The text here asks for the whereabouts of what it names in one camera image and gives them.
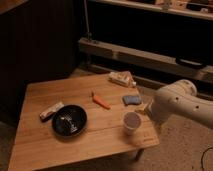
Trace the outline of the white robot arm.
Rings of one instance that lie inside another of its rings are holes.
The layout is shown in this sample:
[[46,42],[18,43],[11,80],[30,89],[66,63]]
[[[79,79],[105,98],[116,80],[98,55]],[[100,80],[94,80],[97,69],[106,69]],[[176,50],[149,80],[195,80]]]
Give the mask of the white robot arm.
[[171,115],[179,115],[213,129],[213,101],[198,98],[196,86],[186,79],[159,88],[152,100],[136,112],[148,115],[158,125]]

